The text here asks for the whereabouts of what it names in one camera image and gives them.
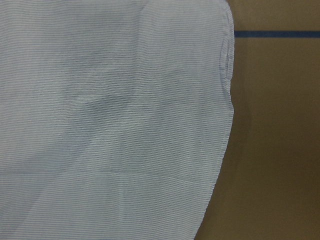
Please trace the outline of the light blue striped shirt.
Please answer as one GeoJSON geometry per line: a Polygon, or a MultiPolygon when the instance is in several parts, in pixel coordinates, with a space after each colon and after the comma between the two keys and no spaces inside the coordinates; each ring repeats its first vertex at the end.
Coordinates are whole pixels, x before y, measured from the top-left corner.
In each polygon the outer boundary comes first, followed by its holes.
{"type": "Polygon", "coordinates": [[[1,1],[1,239],[194,239],[234,42],[225,0],[1,1]]]}

